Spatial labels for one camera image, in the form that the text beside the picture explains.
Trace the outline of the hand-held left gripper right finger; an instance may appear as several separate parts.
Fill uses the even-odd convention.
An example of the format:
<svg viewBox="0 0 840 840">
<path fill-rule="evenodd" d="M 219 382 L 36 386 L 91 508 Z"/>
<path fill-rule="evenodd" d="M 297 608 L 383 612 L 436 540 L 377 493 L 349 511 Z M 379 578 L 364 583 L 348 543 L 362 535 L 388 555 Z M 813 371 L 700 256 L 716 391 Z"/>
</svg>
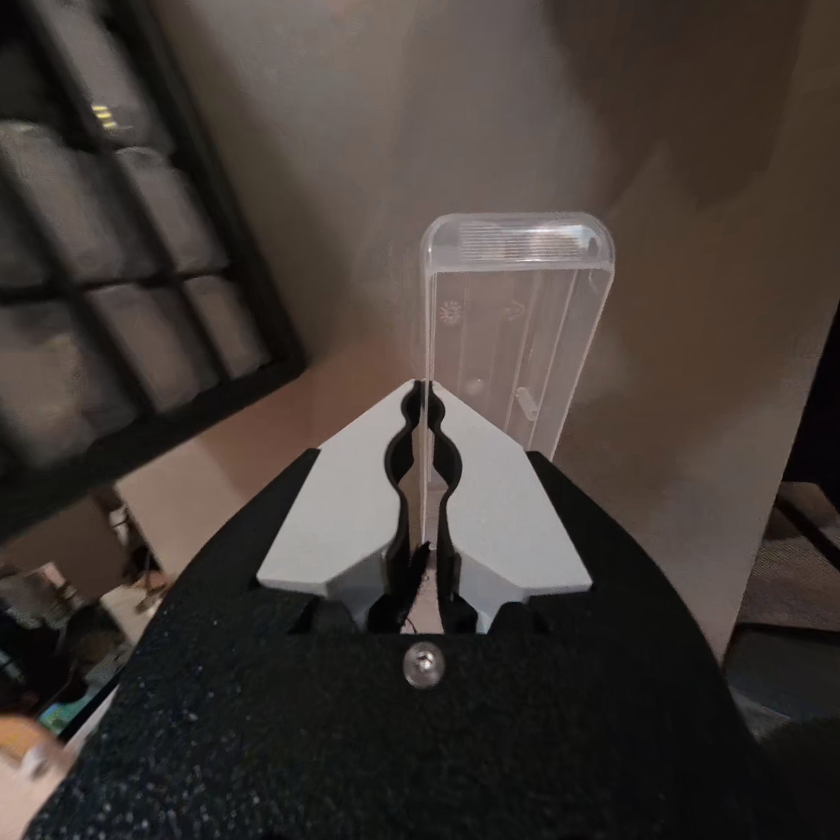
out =
<svg viewBox="0 0 840 840">
<path fill-rule="evenodd" d="M 526 450 L 432 382 L 427 540 L 445 632 L 488 632 L 506 604 L 592 587 Z"/>
</svg>

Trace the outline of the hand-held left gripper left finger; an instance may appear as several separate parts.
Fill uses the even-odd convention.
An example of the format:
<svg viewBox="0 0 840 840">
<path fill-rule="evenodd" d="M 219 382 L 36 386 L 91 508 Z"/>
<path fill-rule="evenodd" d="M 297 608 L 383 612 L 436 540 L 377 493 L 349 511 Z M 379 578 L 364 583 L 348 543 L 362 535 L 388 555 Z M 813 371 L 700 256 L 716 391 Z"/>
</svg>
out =
<svg viewBox="0 0 840 840">
<path fill-rule="evenodd" d="M 403 587 L 408 508 L 424 386 L 407 381 L 322 443 L 256 579 L 270 589 L 341 603 L 359 629 Z"/>
</svg>

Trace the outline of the small clear plastic drawer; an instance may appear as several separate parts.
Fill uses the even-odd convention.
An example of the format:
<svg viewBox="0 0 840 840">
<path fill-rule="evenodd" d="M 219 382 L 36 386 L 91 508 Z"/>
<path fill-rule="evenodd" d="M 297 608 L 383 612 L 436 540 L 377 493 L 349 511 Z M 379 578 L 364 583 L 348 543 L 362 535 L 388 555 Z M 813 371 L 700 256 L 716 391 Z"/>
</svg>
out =
<svg viewBox="0 0 840 840">
<path fill-rule="evenodd" d="M 423 355 L 441 385 L 552 460 L 615 275 L 589 213 L 452 213 L 423 235 Z"/>
</svg>

